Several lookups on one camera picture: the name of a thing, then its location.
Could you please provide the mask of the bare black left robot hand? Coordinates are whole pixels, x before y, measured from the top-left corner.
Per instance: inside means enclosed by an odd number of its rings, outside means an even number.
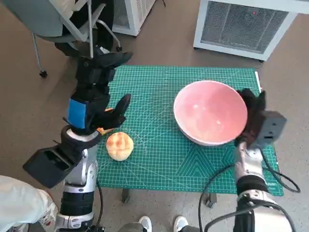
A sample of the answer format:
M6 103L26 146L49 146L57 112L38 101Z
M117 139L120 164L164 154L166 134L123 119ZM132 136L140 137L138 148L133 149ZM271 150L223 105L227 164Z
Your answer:
M103 130L120 127L126 117L131 94L125 94L117 105L107 110L110 102L109 82L113 81L116 68L128 62L133 53L119 52L97 55L78 60L77 86L70 97L67 122L78 135L89 135L98 128Z

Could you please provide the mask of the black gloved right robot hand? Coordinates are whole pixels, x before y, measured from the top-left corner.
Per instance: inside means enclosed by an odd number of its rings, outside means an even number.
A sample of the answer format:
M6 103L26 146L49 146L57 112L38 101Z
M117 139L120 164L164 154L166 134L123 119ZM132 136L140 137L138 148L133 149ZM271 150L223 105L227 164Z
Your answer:
M266 92L264 90L262 90L258 96L255 96L249 88L237 90L237 93L245 102L247 108L247 122L242 133L234 141L235 147L243 141L248 141L248 137L251 137L251 130L253 130L255 116L259 111L265 110L266 107Z

